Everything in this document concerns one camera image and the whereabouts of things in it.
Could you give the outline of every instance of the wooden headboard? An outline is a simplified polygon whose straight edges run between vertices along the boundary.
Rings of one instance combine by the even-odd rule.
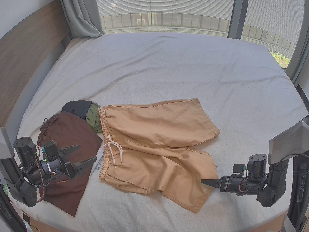
[[[0,127],[8,126],[8,119],[16,110],[17,100],[27,83],[69,31],[60,0],[55,0],[0,39]]]

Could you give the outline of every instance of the mattress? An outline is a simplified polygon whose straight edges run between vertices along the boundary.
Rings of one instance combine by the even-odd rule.
[[[18,137],[36,142],[44,118],[71,100],[104,106],[195,97],[221,131],[198,146],[212,154],[219,176],[231,175],[235,163],[247,164],[253,154],[267,154],[270,139],[308,114],[263,45],[186,33],[107,34],[70,42],[33,97]],[[45,201],[32,208],[14,203],[61,231],[248,231],[287,211],[292,160],[286,192],[272,207],[262,207],[256,196],[214,189],[197,214],[159,191],[119,191],[98,175],[90,177],[76,217]]]

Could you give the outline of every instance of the clothing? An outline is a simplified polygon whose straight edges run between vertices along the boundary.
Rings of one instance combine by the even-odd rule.
[[[86,114],[88,113],[91,104],[92,101],[85,101],[85,100],[70,101],[64,104],[64,106],[62,107],[62,111],[75,114],[80,118],[82,118],[83,120],[86,120]]]
[[[98,108],[100,108],[96,103],[92,103],[86,114],[86,121],[95,130],[96,133],[102,133],[100,116],[98,114]]]
[[[212,156],[192,146],[220,133],[199,100],[104,106],[98,111],[106,143],[99,178],[124,191],[160,190],[198,212],[213,189],[201,179],[217,179],[218,174]]]
[[[91,129],[85,120],[68,112],[60,112],[59,115],[54,115],[53,119],[47,121],[47,123],[49,126],[42,126],[44,127],[44,132],[46,132],[46,136],[43,137],[40,134],[39,138],[43,140],[38,141],[39,146],[42,146],[42,143],[49,140],[54,140],[59,148],[81,145],[80,149],[67,156],[67,159],[72,164],[87,160],[97,154],[102,139]],[[90,172],[91,168],[82,175],[78,175],[67,182],[51,183],[45,188],[43,200],[52,203],[74,217],[79,201],[84,194]],[[66,179],[67,176],[62,174],[56,177],[54,182]]]

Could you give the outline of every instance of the green clothing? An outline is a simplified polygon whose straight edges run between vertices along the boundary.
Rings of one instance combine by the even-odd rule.
[[[101,121],[98,114],[98,108],[101,107],[96,103],[92,103],[86,114],[86,121],[95,130],[96,133],[102,132]]]

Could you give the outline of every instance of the grass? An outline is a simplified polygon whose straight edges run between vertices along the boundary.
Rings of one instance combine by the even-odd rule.
[[[289,62],[291,59],[286,58],[285,56],[276,53],[276,52],[270,52],[273,56],[273,58],[278,62],[278,64],[280,64],[280,66],[282,68],[286,68],[289,65]]]

